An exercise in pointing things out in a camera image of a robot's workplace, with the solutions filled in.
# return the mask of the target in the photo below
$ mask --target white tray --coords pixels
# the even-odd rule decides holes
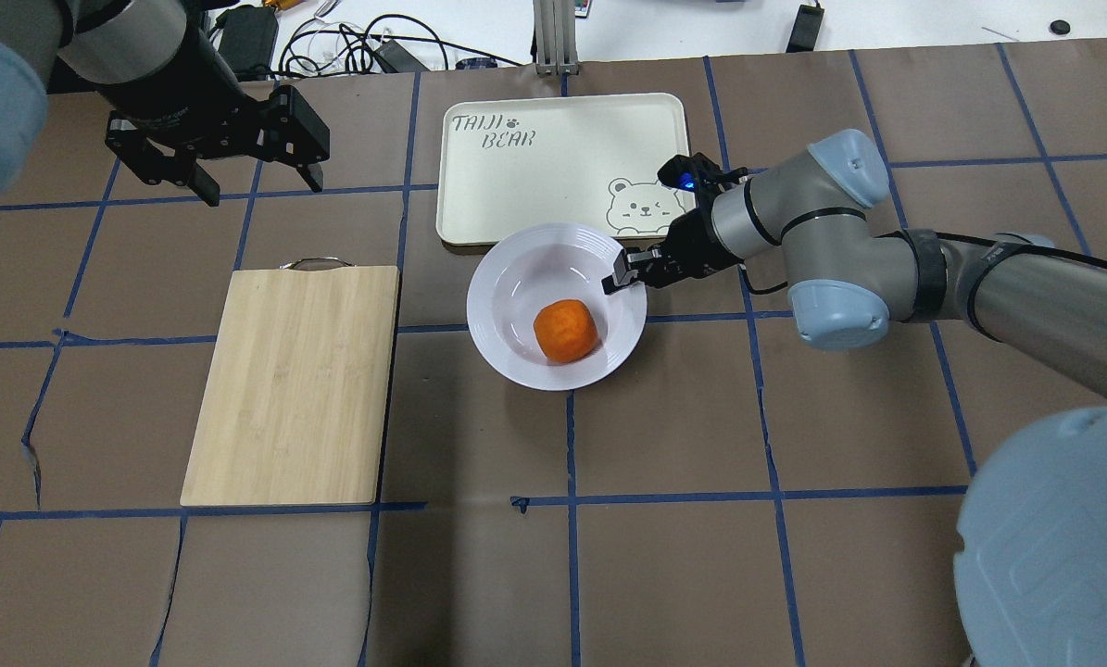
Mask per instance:
[[[495,243],[567,220],[615,239],[663,237],[694,206],[655,183],[675,155],[689,155],[689,136],[672,94],[463,102],[443,118],[438,237]]]

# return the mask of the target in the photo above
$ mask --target white desk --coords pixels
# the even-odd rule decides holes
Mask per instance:
[[[257,3],[246,0],[246,3]],[[594,0],[590,18],[578,19],[579,60],[685,59],[696,55],[774,54],[783,51],[799,0]],[[1065,39],[1049,32],[1054,19],[1069,21],[1068,38],[1107,38],[1107,0],[825,0],[819,50],[1035,42]],[[281,12],[275,60],[296,27],[321,0]],[[340,0],[327,17],[365,25],[382,13],[416,17],[444,41],[527,63],[532,31],[529,0]],[[386,21],[397,34],[425,35],[405,21]],[[319,35],[308,54],[327,60],[341,42]],[[442,59],[430,43],[407,43],[431,69]],[[451,53],[455,60],[468,54]]]

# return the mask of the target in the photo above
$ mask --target orange object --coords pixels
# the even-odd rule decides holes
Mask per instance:
[[[578,361],[599,344],[594,317],[579,300],[561,300],[541,309],[532,321],[532,333],[545,356],[557,363]]]

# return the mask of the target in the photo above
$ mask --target cutting board handle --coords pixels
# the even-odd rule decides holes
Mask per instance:
[[[302,258],[298,261],[292,261],[290,263],[282,263],[282,265],[277,267],[277,269],[297,270],[300,265],[303,265],[303,263],[307,262],[334,262],[338,263],[338,265],[354,265],[354,263],[341,260],[339,258]]]

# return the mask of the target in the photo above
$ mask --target bear drawing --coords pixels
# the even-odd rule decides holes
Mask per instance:
[[[668,225],[684,215],[676,192],[659,183],[631,183],[615,178],[608,186],[611,208],[607,223],[618,232],[654,233],[666,231]]]

